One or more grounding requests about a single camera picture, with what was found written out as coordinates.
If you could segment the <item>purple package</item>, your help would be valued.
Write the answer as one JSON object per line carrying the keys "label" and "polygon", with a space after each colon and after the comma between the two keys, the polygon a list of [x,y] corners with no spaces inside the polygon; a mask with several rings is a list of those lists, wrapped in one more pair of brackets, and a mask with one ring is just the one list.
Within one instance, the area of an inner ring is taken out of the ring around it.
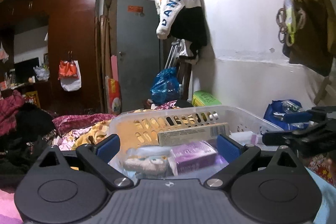
{"label": "purple package", "polygon": [[227,160],[206,141],[177,145],[170,149],[168,162],[174,176],[212,166],[225,167]]}

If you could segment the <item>white red medicine box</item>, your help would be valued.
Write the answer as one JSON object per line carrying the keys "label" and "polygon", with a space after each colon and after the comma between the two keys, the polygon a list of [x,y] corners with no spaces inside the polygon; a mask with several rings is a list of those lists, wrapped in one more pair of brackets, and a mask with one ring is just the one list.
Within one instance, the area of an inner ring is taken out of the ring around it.
{"label": "white red medicine box", "polygon": [[158,143],[160,146],[175,146],[194,141],[214,140],[219,135],[229,134],[230,128],[228,123],[207,124],[203,126],[159,132]]}

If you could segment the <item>blue shopping bag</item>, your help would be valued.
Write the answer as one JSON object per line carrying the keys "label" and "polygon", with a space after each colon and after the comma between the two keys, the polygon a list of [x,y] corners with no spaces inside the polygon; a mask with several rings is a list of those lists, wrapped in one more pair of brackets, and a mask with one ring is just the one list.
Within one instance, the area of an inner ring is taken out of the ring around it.
{"label": "blue shopping bag", "polygon": [[303,111],[302,105],[300,102],[296,100],[277,100],[272,101],[271,104],[268,105],[264,119],[269,121],[278,127],[282,128],[284,131],[289,130],[301,130],[306,129],[308,127],[308,123],[286,123],[283,120],[283,116],[285,114],[292,114]]}

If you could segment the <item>yellow patterned blanket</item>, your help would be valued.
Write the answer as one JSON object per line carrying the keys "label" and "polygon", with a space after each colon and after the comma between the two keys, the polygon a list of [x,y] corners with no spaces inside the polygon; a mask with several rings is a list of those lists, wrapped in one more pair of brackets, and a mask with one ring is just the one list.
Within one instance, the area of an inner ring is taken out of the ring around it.
{"label": "yellow patterned blanket", "polygon": [[108,135],[108,129],[109,129],[109,125],[111,121],[112,120],[110,119],[110,120],[98,122],[97,124],[93,125],[87,133],[81,135],[75,141],[71,149],[75,150],[77,147],[83,144],[96,145],[102,140],[104,140],[106,136]]}

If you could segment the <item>dark red plaid blanket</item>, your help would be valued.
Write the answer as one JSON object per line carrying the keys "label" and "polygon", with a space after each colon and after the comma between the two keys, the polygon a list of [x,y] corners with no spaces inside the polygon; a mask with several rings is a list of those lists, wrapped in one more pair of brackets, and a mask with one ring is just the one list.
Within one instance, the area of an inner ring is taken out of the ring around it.
{"label": "dark red plaid blanket", "polygon": [[71,130],[87,128],[98,122],[109,121],[116,118],[113,114],[97,113],[91,115],[63,115],[52,120],[59,136],[69,133]]}

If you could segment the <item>plush toy in bag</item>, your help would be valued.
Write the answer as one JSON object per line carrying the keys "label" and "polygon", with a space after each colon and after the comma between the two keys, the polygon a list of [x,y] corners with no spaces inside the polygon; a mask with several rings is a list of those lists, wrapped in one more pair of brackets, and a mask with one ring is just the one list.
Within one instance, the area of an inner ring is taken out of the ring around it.
{"label": "plush toy in bag", "polygon": [[172,175],[169,157],[171,147],[146,145],[130,148],[120,160],[122,168],[132,179],[161,179]]}

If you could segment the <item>translucent plastic laundry basket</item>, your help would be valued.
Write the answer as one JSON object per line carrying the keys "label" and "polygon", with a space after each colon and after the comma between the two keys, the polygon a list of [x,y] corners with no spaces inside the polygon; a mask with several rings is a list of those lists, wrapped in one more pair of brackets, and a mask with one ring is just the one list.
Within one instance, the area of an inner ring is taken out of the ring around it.
{"label": "translucent plastic laundry basket", "polygon": [[261,144],[263,133],[279,130],[246,110],[223,105],[121,114],[109,125],[109,133],[120,138],[120,151],[109,165],[136,180],[135,172],[123,167],[129,157],[166,155],[171,147],[191,141],[215,144],[218,135],[237,132],[252,132],[256,143]]}

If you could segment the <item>green yellow storage box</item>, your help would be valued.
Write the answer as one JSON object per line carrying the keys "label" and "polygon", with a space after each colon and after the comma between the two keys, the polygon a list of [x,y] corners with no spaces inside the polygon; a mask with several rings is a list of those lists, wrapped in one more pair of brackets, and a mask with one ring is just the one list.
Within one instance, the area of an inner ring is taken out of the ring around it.
{"label": "green yellow storage box", "polygon": [[195,91],[192,97],[192,105],[195,107],[216,106],[221,104],[222,103],[217,100],[212,94],[202,90]]}

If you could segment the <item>orange white hanging bag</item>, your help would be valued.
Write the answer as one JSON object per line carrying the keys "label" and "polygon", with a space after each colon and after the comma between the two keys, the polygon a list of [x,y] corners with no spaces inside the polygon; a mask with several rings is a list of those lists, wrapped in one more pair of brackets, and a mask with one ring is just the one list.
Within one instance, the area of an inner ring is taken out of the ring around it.
{"label": "orange white hanging bag", "polygon": [[59,64],[58,80],[66,92],[74,92],[81,88],[81,73],[77,60],[64,61]]}

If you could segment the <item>brown hanging tote bag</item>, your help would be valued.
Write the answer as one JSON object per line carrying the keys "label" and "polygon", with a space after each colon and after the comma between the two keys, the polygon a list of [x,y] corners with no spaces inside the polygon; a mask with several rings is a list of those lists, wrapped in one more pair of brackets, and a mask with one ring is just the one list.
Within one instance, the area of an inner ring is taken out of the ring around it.
{"label": "brown hanging tote bag", "polygon": [[335,58],[335,10],[331,0],[285,0],[278,11],[278,39],[291,64],[328,76]]}

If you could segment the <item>blue plastic bag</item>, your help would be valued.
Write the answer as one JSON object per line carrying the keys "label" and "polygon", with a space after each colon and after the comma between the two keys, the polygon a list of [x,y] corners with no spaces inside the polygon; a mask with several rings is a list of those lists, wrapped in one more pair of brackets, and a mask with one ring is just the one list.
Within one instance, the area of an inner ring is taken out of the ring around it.
{"label": "blue plastic bag", "polygon": [[180,97],[177,68],[171,67],[160,71],[150,88],[151,100],[156,105],[177,100]]}

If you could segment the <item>grey metal door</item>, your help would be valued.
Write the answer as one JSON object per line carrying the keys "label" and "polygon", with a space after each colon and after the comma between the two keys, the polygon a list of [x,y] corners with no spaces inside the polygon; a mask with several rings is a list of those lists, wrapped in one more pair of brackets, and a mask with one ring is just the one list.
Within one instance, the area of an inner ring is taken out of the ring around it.
{"label": "grey metal door", "polygon": [[160,71],[158,15],[150,0],[117,0],[117,64],[122,111],[143,107]]}

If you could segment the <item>dark red wooden wardrobe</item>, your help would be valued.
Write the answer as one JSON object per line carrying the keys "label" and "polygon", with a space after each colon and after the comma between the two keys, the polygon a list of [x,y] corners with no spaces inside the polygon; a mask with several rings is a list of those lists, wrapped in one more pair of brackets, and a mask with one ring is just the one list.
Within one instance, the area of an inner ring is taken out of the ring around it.
{"label": "dark red wooden wardrobe", "polygon": [[[99,0],[4,0],[1,24],[15,24],[33,16],[49,20],[51,110],[60,115],[102,111],[100,44],[97,38]],[[81,88],[64,91],[58,79],[59,63],[78,61]]]}

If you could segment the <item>white black hanging jacket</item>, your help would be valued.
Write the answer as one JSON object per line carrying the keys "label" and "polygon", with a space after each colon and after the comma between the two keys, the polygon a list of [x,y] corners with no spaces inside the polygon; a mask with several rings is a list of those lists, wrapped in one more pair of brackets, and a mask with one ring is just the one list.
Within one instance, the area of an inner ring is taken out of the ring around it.
{"label": "white black hanging jacket", "polygon": [[206,20],[201,0],[160,0],[157,37],[182,42],[178,57],[194,65],[198,53],[207,45]]}

